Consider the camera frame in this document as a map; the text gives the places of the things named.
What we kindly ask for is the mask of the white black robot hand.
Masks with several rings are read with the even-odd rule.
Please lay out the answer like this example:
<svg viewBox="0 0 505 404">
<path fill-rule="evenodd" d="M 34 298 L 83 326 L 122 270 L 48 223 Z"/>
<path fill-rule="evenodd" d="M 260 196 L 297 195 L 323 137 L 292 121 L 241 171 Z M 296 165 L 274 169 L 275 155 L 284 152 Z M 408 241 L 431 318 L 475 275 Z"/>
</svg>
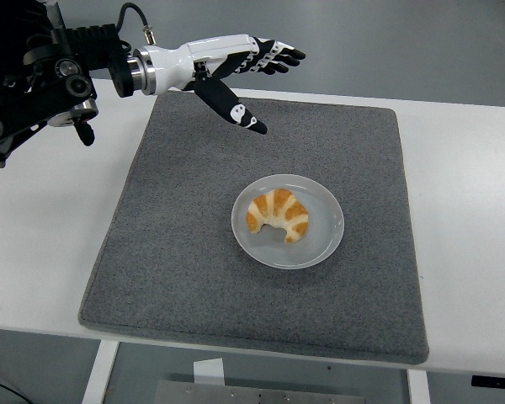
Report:
<svg viewBox="0 0 505 404">
<path fill-rule="evenodd" d="M 159 95 L 168 89 L 192 91 L 227 122 L 259 134 L 267 126 L 243 104 L 223 80 L 248 72 L 285 74 L 299 66 L 306 54 L 278 40 L 251 35 L 227 35 L 196 40 L 175 50 L 147 46 L 151 69 L 146 88 Z"/>
</svg>

